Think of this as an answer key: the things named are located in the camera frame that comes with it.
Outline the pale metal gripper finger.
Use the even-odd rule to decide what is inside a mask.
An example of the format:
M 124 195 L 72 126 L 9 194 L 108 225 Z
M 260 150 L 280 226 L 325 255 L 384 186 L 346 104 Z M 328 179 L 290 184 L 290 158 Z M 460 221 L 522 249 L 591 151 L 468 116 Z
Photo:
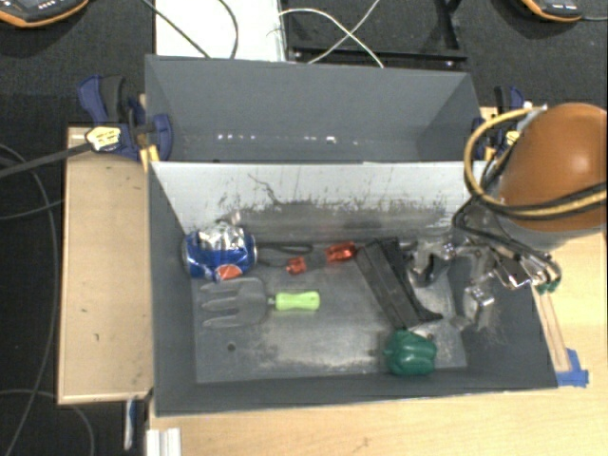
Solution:
M 453 296 L 454 315 L 449 323 L 458 331 L 486 329 L 495 306 L 495 296 L 476 285 L 464 287 Z
M 409 267 L 415 283 L 426 287 L 435 282 L 456 258 L 456 247 L 448 240 L 419 240 Z

